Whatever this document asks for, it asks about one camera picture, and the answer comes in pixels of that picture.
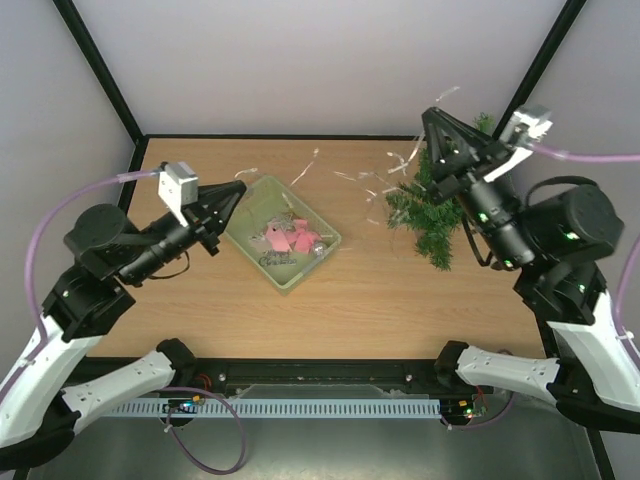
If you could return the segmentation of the small green christmas tree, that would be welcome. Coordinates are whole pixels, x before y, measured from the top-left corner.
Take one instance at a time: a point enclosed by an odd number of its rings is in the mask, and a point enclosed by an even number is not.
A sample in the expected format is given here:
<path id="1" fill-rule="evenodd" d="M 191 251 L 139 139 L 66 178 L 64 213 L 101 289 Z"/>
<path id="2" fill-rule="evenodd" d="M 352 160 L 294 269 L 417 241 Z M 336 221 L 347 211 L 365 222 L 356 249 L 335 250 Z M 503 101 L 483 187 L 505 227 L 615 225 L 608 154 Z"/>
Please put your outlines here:
<path id="1" fill-rule="evenodd" d="M 427 192 L 432 181 L 427 142 L 424 134 L 416 140 L 411 154 L 403 157 L 395 152 L 388 154 L 398 164 L 388 170 L 390 175 L 407 173 L 413 162 L 417 171 L 412 178 L 384 191 L 390 213 L 387 226 L 404 227 L 416 234 L 415 250 L 427 258 L 439 271 L 449 271 L 452 261 L 452 235 L 463 223 L 463 210 L 457 201 L 433 202 Z"/>

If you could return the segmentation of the light green plastic basket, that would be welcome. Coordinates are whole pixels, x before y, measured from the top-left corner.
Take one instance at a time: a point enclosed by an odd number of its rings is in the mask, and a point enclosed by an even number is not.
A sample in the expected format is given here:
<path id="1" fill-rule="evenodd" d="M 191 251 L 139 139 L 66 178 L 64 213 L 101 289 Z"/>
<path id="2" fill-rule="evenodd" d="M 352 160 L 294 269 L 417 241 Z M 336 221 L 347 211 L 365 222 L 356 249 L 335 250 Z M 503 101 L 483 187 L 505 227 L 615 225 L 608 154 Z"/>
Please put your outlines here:
<path id="1" fill-rule="evenodd" d="M 282 295 L 299 286 L 342 241 L 336 229 L 273 176 L 248 187 L 226 235 Z"/>

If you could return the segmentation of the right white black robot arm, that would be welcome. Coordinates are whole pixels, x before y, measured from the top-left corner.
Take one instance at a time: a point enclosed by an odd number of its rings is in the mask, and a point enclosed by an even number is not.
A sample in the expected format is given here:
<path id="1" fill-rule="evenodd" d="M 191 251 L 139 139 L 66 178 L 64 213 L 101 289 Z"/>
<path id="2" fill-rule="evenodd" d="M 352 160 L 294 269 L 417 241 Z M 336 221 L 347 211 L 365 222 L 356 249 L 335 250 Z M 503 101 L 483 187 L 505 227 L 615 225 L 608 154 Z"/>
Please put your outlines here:
<path id="1" fill-rule="evenodd" d="M 542 150 L 549 111 L 519 108 L 498 137 L 438 107 L 427 109 L 422 123 L 431 199 L 461 206 L 466 234 L 489 249 L 479 263 L 517 271 L 515 292 L 562 344 L 531 359 L 451 341 L 435 362 L 438 384 L 450 392 L 496 387 L 542 400 L 586 428 L 637 433 L 639 351 L 597 265 L 615 252 L 623 221 L 585 177 L 556 177 L 560 192 L 540 202 L 517 197 L 506 184 L 508 173 Z"/>

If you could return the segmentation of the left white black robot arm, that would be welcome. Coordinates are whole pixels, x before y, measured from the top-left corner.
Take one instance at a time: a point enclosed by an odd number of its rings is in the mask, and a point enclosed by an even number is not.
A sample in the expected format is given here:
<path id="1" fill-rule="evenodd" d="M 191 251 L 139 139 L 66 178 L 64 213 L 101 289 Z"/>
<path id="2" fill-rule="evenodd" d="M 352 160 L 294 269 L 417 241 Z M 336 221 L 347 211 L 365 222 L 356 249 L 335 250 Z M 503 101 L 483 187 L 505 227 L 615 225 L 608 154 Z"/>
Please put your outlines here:
<path id="1" fill-rule="evenodd" d="M 201 244 L 218 252 L 219 237 L 247 187 L 240 180 L 200 187 L 182 207 L 185 225 L 167 213 L 138 229 L 113 204 L 85 210 L 64 243 L 73 265 L 40 309 L 41 329 L 1 385 L 1 468 L 43 465 L 104 413 L 138 396 L 183 386 L 196 358 L 177 338 L 109 374 L 66 384 L 86 353 L 134 306 L 128 287 L 140 287 L 165 265 Z"/>

